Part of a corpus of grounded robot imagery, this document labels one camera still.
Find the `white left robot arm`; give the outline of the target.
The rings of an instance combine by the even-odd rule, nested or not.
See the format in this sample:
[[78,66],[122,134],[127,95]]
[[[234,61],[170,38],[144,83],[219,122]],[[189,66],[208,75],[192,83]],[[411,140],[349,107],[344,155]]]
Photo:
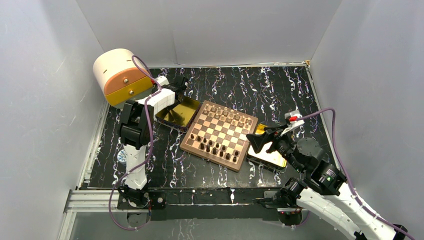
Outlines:
[[159,76],[149,95],[139,100],[127,100],[123,105],[118,134],[126,153],[124,184],[134,190],[129,200],[137,208],[144,208],[150,200],[149,194],[142,189],[148,182],[146,163],[153,154],[155,115],[180,104],[188,84],[189,79],[184,76],[172,83],[165,76]]

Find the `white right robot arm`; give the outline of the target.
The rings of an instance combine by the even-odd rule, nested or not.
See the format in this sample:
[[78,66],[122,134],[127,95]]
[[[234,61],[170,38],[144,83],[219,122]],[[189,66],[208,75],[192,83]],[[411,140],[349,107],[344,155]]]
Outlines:
[[294,141],[286,125],[266,127],[262,134],[247,134],[255,153],[270,143],[267,153],[277,152],[303,178],[291,177],[270,200],[287,207],[301,207],[316,214],[351,240],[403,240],[407,229],[372,211],[347,177],[324,159],[325,152],[313,138]]

